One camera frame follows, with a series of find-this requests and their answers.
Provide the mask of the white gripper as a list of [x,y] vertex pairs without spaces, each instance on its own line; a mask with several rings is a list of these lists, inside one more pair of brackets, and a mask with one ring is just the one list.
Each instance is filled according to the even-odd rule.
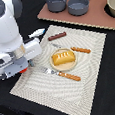
[[21,53],[21,49],[15,52],[0,52],[0,80],[16,75],[28,67],[28,62],[42,52],[39,39],[34,38],[23,45],[25,53]]

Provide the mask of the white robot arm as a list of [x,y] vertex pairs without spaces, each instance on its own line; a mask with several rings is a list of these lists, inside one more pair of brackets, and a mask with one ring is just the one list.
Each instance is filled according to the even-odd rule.
[[24,43],[16,19],[22,13],[21,0],[0,0],[0,79],[24,72],[28,61],[42,52],[39,40]]

